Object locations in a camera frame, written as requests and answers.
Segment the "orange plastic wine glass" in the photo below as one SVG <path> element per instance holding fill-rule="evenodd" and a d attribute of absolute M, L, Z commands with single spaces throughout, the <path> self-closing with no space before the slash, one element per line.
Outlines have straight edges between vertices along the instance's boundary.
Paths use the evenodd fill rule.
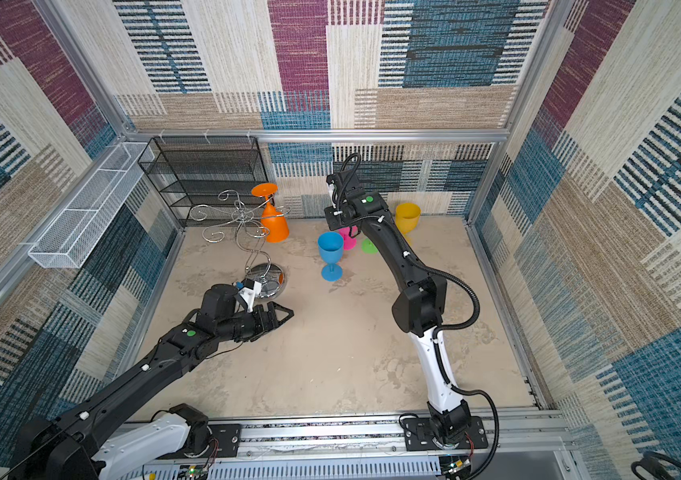
<path fill-rule="evenodd" d="M 274 183 L 262 183 L 252 188 L 254 197 L 264 199 L 264 206 L 262 206 L 264 210 L 262 210 L 260 223 L 268 231 L 268 234 L 266 234 L 266 242 L 268 243 L 283 242 L 290 235 L 288 221 L 284 218 L 284 213 L 278 211 L 278 208 L 274 205 L 276 192 L 278 192 L 278 186 Z"/>

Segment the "blue plastic wine glass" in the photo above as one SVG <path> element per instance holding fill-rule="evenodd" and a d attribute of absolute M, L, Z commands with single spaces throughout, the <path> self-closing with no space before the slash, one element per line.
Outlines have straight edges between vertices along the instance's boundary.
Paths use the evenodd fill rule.
<path fill-rule="evenodd" d="M 322 278 L 336 282 L 343 277 L 343 268 L 338 265 L 344 254 L 344 239 L 336 232 L 323 233 L 318 238 L 318 252 L 324 261 Z"/>

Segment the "pink plastic wine glass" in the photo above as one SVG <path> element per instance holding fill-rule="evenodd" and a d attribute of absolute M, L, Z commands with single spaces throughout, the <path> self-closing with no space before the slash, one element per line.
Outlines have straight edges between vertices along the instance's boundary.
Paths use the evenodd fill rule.
<path fill-rule="evenodd" d="M 350 227 L 344 227 L 338 230 L 338 234 L 343 238 L 343 247 L 345 251 L 353 250 L 358 243 L 356 238 L 352 236 L 351 230 L 352 228 Z"/>

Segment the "green plastic wine glass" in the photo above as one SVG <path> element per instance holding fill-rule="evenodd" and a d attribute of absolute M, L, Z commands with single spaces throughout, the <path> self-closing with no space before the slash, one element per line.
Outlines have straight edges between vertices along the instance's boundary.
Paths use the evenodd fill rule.
<path fill-rule="evenodd" d="M 379 250 L 376 248 L 376 245 L 372 240 L 370 239 L 365 239 L 363 241 L 363 252 L 366 254 L 378 254 Z"/>

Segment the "yellow plastic wine glass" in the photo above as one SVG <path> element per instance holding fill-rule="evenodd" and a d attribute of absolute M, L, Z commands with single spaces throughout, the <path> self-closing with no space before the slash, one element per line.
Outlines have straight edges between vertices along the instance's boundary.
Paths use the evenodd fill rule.
<path fill-rule="evenodd" d="M 421 215 L 420 206 L 412 202 L 401 203 L 396 207 L 395 223 L 406 240 L 410 240 L 409 234 L 417 228 Z"/>

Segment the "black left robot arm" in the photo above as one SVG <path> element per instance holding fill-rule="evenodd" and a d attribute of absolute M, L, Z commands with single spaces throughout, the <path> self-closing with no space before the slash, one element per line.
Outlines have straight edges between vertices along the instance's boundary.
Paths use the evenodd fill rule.
<path fill-rule="evenodd" d="M 53 420 L 36 417 L 18 434 L 8 479 L 96 479 L 108 438 L 164 388 L 211 358 L 224 342 L 255 342 L 294 317 L 274 301 L 252 308 L 232 284 L 216 284 L 202 306 L 156 342 L 138 363 Z"/>

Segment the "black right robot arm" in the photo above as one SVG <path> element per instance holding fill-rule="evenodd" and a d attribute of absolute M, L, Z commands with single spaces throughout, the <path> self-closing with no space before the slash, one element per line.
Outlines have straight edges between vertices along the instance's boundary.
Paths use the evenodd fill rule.
<path fill-rule="evenodd" d="M 396 280 L 399 296 L 392 314 L 418 352 L 427 380 L 430 424 L 436 442 L 458 443 L 470 428 L 472 415 L 467 400 L 454 390 L 456 378 L 444 340 L 448 279 L 418 258 L 398 230 L 388 204 L 380 194 L 366 192 L 356 174 L 330 174 L 326 183 L 332 202 L 324 210 L 328 229 L 359 230 L 373 242 Z"/>

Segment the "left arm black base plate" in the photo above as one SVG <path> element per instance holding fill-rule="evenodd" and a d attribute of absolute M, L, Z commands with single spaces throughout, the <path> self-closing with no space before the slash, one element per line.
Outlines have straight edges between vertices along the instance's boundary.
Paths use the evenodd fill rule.
<path fill-rule="evenodd" d="M 194 428 L 190 445 L 194 458 L 235 458 L 240 448 L 242 424 L 214 423 Z"/>

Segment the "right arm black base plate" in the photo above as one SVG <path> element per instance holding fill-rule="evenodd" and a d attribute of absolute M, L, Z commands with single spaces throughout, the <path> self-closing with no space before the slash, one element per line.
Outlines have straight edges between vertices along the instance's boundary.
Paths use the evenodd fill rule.
<path fill-rule="evenodd" d="M 469 423 L 453 433 L 437 426 L 432 418 L 412 413 L 402 414 L 398 424 L 404 431 L 406 450 L 476 450 L 488 449 L 490 441 L 482 418 L 473 416 Z"/>

